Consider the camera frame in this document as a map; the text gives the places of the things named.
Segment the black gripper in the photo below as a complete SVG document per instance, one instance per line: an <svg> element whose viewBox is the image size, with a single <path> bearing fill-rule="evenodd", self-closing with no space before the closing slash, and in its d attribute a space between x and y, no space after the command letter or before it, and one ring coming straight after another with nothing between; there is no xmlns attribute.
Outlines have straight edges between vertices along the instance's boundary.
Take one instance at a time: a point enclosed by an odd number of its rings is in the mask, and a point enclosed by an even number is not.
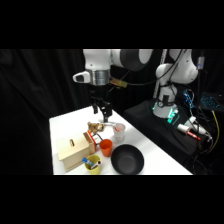
<svg viewBox="0 0 224 224"><path fill-rule="evenodd" d="M104 123L108 122L108 113L112 112L112 105L109 96L109 86L90 86L90 104L93 107L94 114L101 110Z"/></svg>

